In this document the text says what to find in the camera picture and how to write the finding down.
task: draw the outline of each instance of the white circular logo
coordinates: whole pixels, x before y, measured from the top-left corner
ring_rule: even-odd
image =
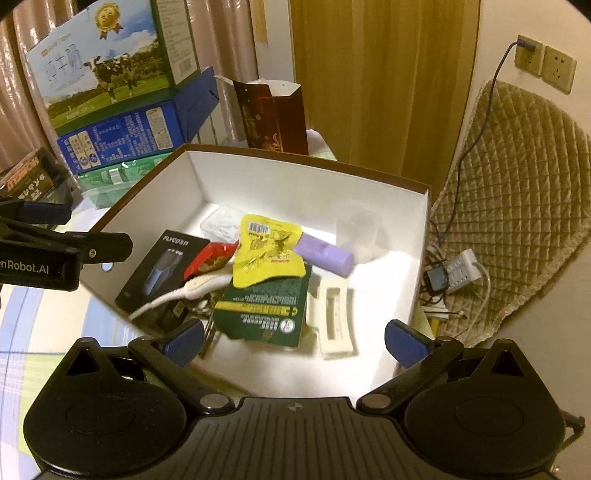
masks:
[[[282,320],[279,324],[279,330],[283,333],[291,333],[296,329],[296,323],[291,319]]]
[[[289,408],[291,411],[300,411],[302,408],[304,408],[304,406],[301,403],[293,402],[290,403],[287,408]]]

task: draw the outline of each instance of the yellow stripe label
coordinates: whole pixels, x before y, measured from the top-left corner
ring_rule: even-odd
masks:
[[[278,315],[281,317],[293,317],[297,315],[297,307],[283,305],[264,305],[261,303],[246,303],[242,301],[219,301],[215,310],[227,312],[258,313],[261,315]]]

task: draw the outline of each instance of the black flyco box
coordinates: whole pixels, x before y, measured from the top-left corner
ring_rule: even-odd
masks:
[[[209,240],[166,230],[119,292],[115,303],[127,313],[183,286],[183,273]],[[163,335],[179,326],[185,310],[171,301],[140,315],[134,324],[150,335]]]

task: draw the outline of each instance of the floor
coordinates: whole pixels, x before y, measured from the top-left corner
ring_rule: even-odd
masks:
[[[543,297],[506,319],[495,335],[524,351],[560,408],[591,424],[591,242]],[[559,454],[557,476],[583,480],[591,472],[591,428]]]

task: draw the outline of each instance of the white power strip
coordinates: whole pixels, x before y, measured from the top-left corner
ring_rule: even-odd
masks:
[[[473,265],[476,261],[476,255],[471,248],[468,248],[456,258],[446,263],[447,279],[449,282],[447,293],[453,293],[482,278],[478,267]]]

